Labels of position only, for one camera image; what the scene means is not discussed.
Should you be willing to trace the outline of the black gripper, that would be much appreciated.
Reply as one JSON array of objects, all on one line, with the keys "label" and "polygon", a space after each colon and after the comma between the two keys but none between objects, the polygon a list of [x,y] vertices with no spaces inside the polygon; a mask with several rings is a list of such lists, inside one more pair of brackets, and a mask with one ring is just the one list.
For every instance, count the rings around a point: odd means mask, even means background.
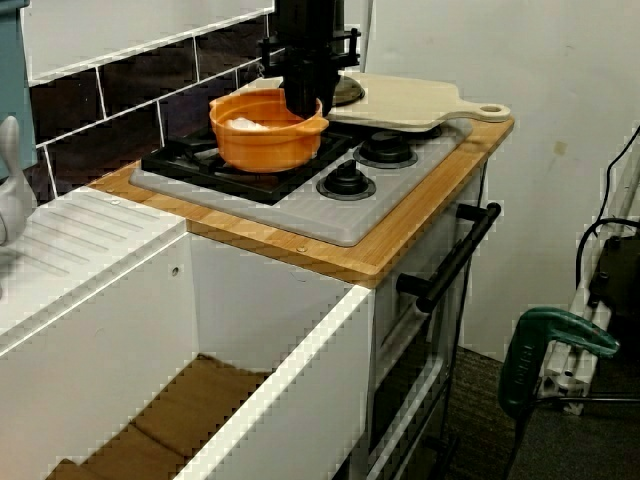
[{"label": "black gripper", "polygon": [[[275,68],[271,54],[277,50],[297,50],[305,56],[326,51],[338,68],[358,66],[357,52],[361,32],[344,24],[343,1],[276,0],[269,19],[269,33],[258,42],[260,60],[265,68]],[[292,68],[284,76],[287,109],[293,114],[309,114],[308,80],[304,69]],[[332,109],[336,89],[336,70],[320,69],[313,77],[322,115]]]}]

